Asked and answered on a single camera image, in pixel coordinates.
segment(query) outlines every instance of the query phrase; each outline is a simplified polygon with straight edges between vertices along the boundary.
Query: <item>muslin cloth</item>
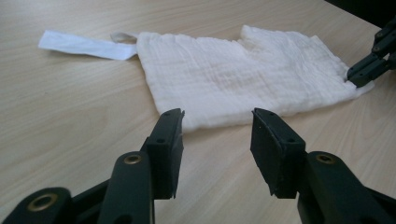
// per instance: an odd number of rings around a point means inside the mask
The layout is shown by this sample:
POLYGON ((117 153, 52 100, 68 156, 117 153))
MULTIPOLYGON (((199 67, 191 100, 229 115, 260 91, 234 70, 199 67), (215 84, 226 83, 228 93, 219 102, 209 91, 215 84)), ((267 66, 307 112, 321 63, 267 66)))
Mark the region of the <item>muslin cloth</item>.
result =
POLYGON ((243 26, 238 41, 140 33, 137 54, 160 113, 185 110, 183 131, 252 121, 255 107, 280 116, 357 98, 347 66, 297 32, 243 26))

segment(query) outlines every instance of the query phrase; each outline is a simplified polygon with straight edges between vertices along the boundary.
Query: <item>white towel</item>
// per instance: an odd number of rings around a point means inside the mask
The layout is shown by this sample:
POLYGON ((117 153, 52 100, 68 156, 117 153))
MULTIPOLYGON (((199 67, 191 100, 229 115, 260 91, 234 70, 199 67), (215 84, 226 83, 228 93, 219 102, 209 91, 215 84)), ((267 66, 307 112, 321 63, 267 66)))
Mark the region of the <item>white towel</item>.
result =
POLYGON ((140 33, 137 54, 160 113, 186 111, 183 130, 252 121, 264 108, 280 116, 357 98, 347 66, 317 36, 244 26, 238 41, 140 33))

